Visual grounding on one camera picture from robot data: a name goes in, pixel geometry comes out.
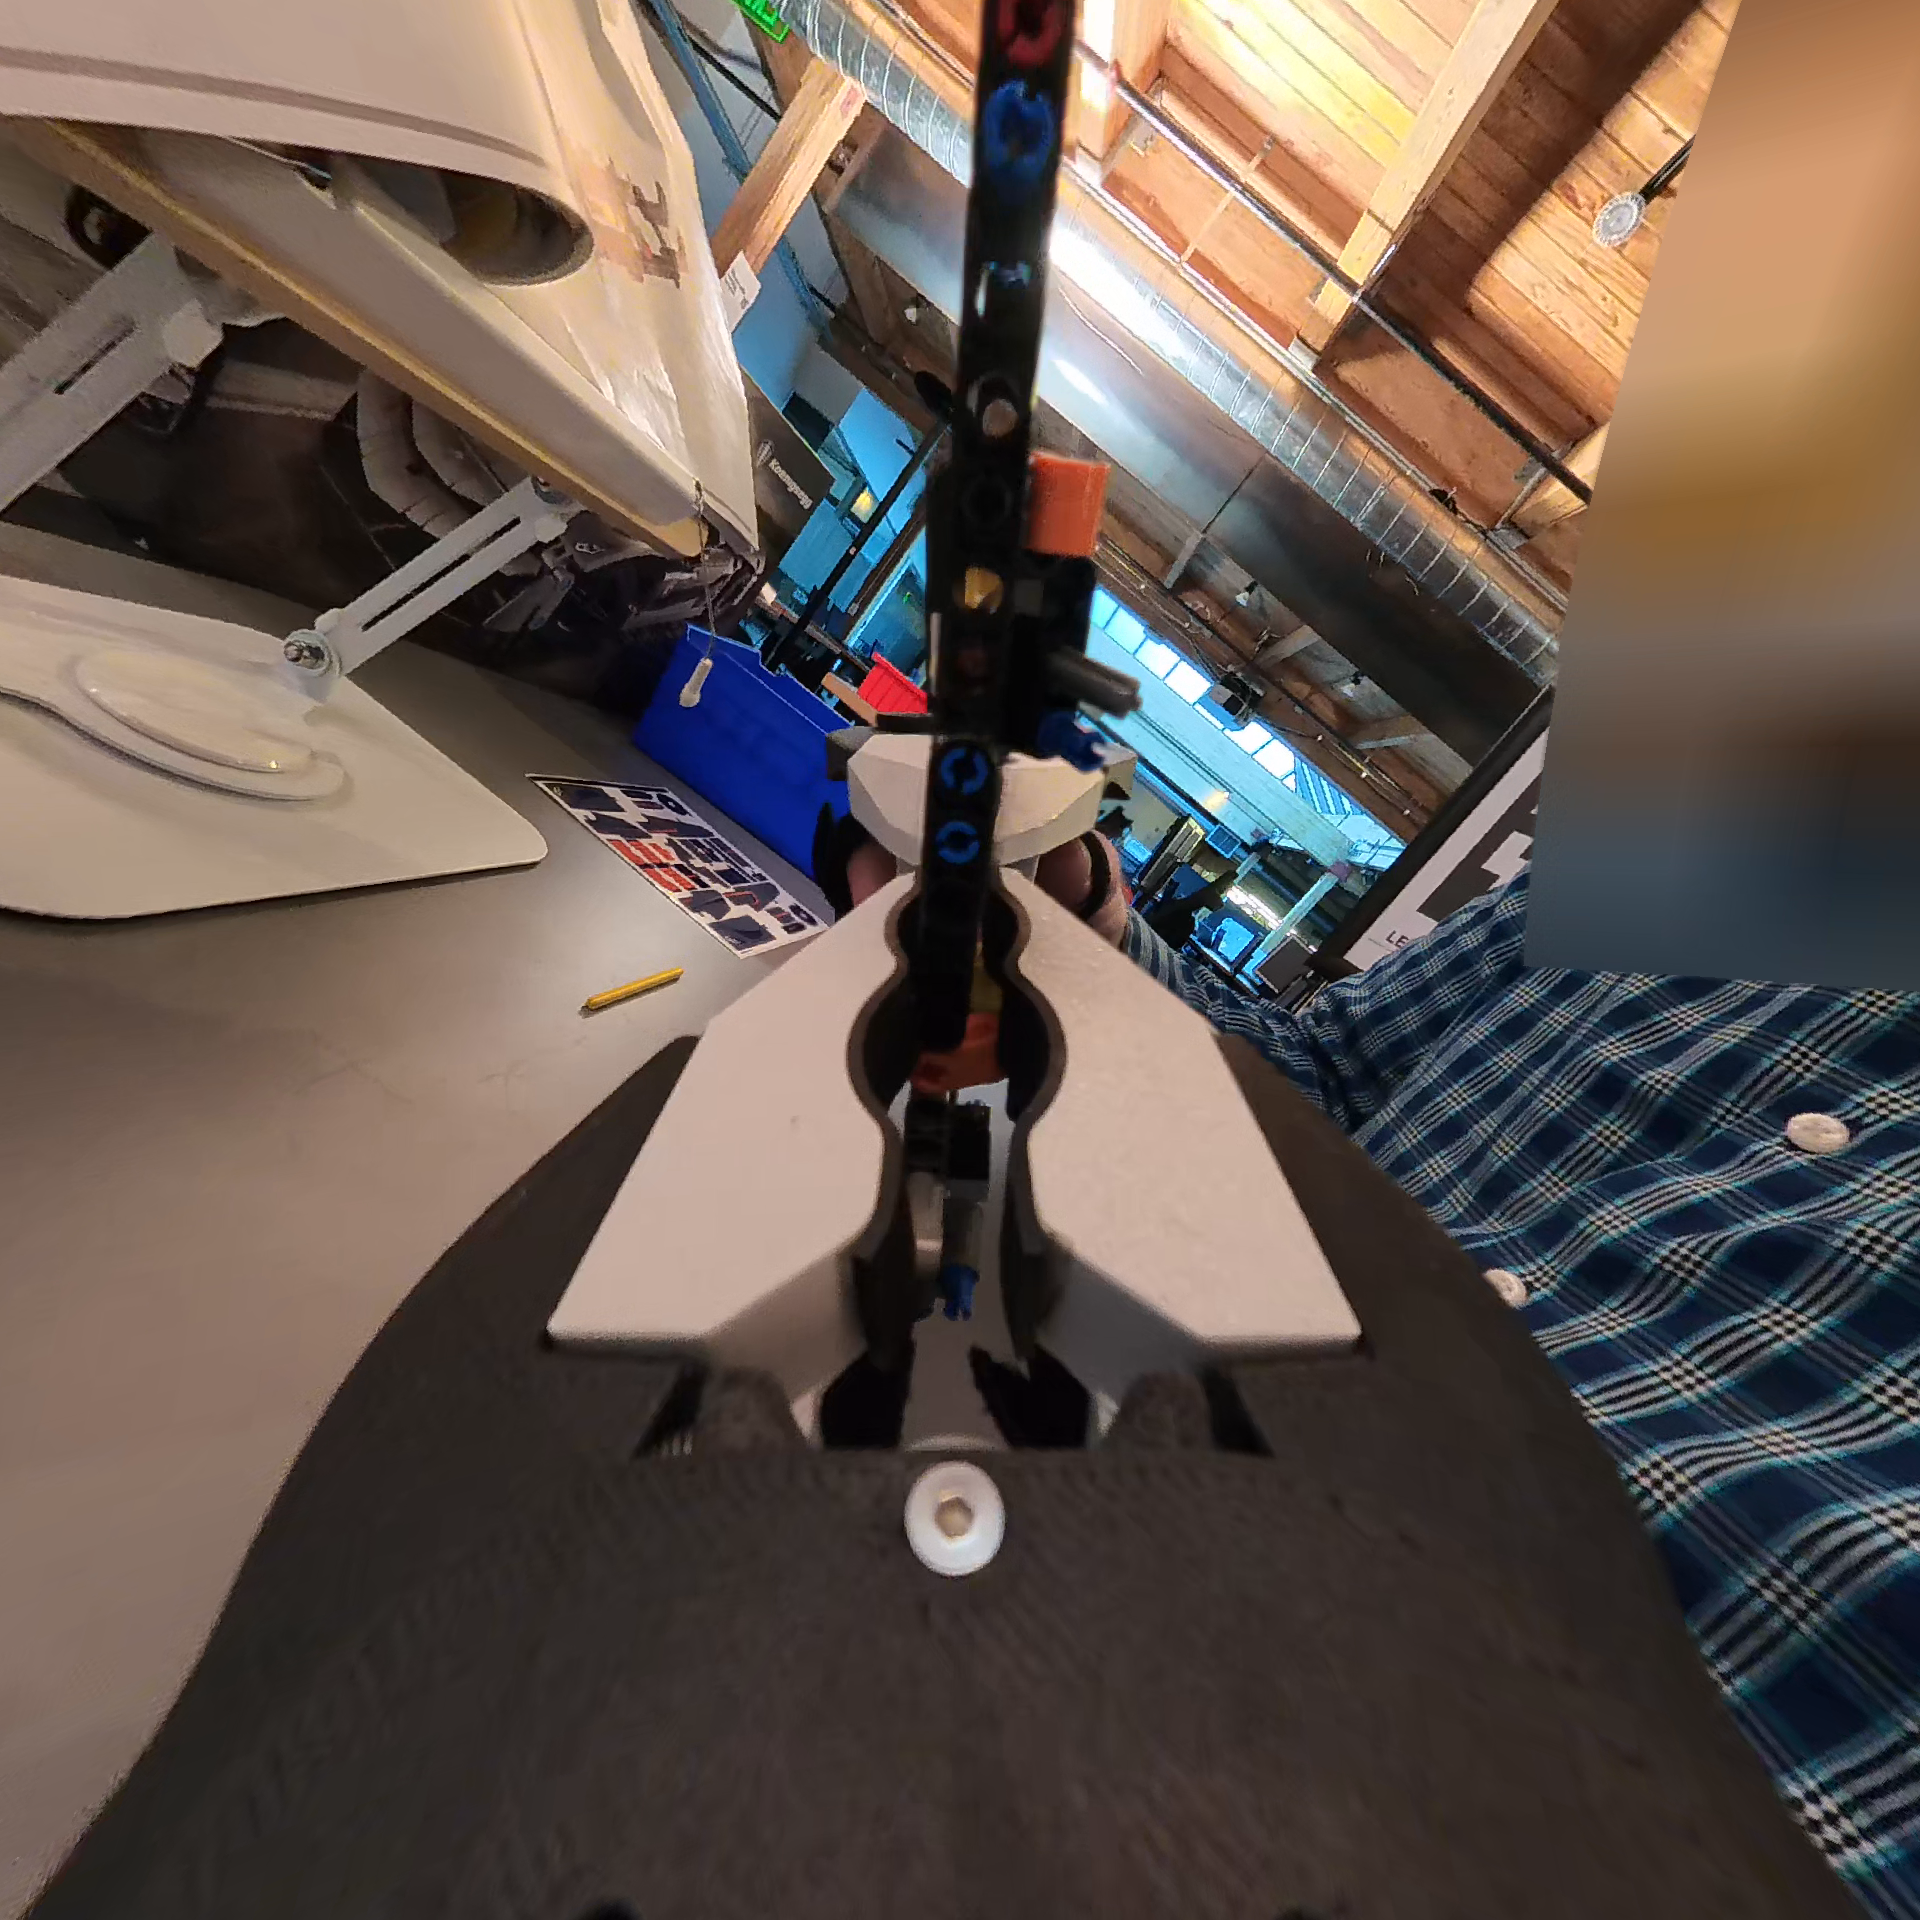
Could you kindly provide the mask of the black lego chassis build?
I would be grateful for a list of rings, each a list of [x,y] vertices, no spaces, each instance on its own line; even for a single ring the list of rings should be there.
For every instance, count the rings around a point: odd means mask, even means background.
[[[1076,6],[991,2],[981,54],[954,321],[951,446],[927,517],[927,773],[904,919],[924,1053],[966,1040],[994,838],[1013,753],[1101,773],[1088,714],[1140,705],[1138,681],[1088,657],[1106,471],[1061,481],[1089,527],[1032,534],[1032,409],[1049,234],[1065,160]]]

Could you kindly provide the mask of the framed marker sign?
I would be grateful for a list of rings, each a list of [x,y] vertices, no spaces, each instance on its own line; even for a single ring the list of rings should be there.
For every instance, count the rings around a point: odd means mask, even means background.
[[[1369,969],[1525,870],[1549,720],[1544,689],[1334,928],[1321,950],[1328,978]]]

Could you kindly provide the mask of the person's plaid shirt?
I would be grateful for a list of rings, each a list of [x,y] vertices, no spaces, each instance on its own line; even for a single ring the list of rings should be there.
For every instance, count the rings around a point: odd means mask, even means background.
[[[1914,996],[1522,961],[1527,884],[1276,1022],[1616,1461],[1789,1813],[1917,1912]]]

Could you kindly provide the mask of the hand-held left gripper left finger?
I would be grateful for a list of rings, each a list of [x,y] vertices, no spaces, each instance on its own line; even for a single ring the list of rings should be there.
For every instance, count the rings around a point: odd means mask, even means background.
[[[901,972],[901,876],[714,1015],[578,1262],[569,1351],[853,1359],[849,1254],[880,1214],[885,1116],[856,1022]]]

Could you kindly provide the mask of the blue plastic bin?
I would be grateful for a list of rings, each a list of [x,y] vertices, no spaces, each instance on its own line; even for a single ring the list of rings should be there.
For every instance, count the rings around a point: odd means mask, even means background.
[[[847,812],[828,736],[849,724],[750,645],[686,626],[630,738],[709,814],[809,870],[820,812]]]

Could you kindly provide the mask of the lego sticker sheet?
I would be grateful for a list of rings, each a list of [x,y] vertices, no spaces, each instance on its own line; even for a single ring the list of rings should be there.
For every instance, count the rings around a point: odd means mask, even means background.
[[[564,775],[527,782],[733,954],[799,948],[832,924],[664,784]]]

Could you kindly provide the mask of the lego instruction booklet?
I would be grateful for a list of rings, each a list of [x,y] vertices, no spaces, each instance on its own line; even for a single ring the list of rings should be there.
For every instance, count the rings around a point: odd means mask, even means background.
[[[697,173],[630,5],[4,2],[1,112],[615,527],[758,556]]]

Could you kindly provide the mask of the white book stand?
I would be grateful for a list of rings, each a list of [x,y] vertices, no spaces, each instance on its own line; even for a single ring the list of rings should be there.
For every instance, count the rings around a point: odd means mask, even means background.
[[[53,921],[527,868],[517,809],[354,682],[582,521],[754,566],[744,382],[670,119],[617,112],[559,193],[336,135],[4,119],[4,153],[146,228],[4,362],[4,502],[166,369],[292,321],[502,464],[486,505],[292,630],[4,570],[4,910]]]

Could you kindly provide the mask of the person's right hand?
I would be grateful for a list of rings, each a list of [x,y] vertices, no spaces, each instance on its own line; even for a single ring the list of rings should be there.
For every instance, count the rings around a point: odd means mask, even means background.
[[[817,858],[817,881],[837,917],[901,872],[896,857],[855,820],[830,830]],[[1040,857],[1032,880],[1106,944],[1122,945],[1132,904],[1118,850],[1104,833],[1082,831],[1050,848]]]

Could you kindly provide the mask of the silver ventilation ducts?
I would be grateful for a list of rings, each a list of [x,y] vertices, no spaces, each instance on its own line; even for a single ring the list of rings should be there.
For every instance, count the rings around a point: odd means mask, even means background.
[[[878,113],[960,185],[974,170],[970,84],[937,81],[904,24],[876,5],[775,5],[804,46],[860,84]],[[1490,540],[1449,512],[1422,474],[1285,350],[1225,316],[1125,207],[1062,166],[1050,258],[1152,369],[1178,376],[1296,481],[1304,484],[1415,588],[1462,616],[1535,681],[1556,666],[1556,616]]]

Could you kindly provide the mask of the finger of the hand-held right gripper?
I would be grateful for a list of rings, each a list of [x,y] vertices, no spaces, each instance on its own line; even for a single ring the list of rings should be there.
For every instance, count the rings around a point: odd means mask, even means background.
[[[997,865],[1031,872],[1040,857],[1089,831],[1106,785],[1098,765],[1007,753],[999,765]]]
[[[927,743],[864,743],[847,764],[849,820],[856,845],[849,877],[896,877],[921,865],[927,792]]]

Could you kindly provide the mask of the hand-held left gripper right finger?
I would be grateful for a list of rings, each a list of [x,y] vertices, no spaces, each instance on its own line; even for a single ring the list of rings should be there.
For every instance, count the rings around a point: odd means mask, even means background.
[[[1360,1320],[1209,1022],[1031,880],[1010,1004],[1044,1074],[1014,1121],[1001,1297],[1018,1356],[1349,1352]]]

